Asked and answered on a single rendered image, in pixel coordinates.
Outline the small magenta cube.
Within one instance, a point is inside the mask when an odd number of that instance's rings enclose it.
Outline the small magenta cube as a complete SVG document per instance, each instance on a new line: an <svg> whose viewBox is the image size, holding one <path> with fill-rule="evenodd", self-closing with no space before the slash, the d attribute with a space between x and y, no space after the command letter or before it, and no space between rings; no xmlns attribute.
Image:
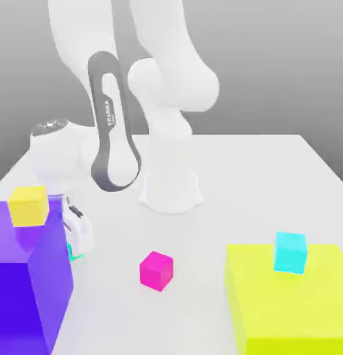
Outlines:
<svg viewBox="0 0 343 355"><path fill-rule="evenodd" d="M174 261L172 257L152 251L139 264L141 284L162 292L173 278Z"/></svg>

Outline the small yellow cube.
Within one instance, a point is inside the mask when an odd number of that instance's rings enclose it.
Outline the small yellow cube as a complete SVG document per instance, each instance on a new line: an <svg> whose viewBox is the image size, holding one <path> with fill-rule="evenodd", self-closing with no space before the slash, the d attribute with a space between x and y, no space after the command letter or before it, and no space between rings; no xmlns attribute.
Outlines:
<svg viewBox="0 0 343 355"><path fill-rule="evenodd" d="M50 210L46 187L15 187L9 197L8 207L14 227L44 225Z"/></svg>

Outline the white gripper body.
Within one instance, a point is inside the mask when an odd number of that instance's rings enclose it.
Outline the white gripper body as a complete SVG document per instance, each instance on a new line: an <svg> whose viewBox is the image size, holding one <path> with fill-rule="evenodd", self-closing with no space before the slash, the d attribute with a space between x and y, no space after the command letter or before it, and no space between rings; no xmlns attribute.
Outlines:
<svg viewBox="0 0 343 355"><path fill-rule="evenodd" d="M92 225L85 215L64 214L63 221L68 227L67 241L72 254L85 254L96 246Z"/></svg>

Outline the small cyan cube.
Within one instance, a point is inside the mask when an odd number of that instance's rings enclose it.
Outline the small cyan cube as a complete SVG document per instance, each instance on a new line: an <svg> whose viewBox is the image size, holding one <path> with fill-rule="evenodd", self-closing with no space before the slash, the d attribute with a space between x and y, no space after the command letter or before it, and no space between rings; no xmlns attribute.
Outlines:
<svg viewBox="0 0 343 355"><path fill-rule="evenodd" d="M273 269L296 275L304 274L308 244L304 234L277 232L274 242Z"/></svg>

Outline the large purple box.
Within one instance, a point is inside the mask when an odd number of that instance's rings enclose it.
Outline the large purple box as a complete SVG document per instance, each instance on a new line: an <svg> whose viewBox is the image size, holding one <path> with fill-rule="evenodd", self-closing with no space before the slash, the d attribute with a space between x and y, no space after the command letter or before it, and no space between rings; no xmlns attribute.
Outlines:
<svg viewBox="0 0 343 355"><path fill-rule="evenodd" d="M51 355L73 291L60 202L43 226L13 227L0 201L0 355Z"/></svg>

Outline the large yellow-green box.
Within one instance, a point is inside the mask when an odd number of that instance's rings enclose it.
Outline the large yellow-green box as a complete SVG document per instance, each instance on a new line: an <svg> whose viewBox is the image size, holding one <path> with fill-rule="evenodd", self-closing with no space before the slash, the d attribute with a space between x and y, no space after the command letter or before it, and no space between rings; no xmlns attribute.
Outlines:
<svg viewBox="0 0 343 355"><path fill-rule="evenodd" d="M343 252L311 244L303 275L276 272L273 246L227 246L238 355L343 355Z"/></svg>

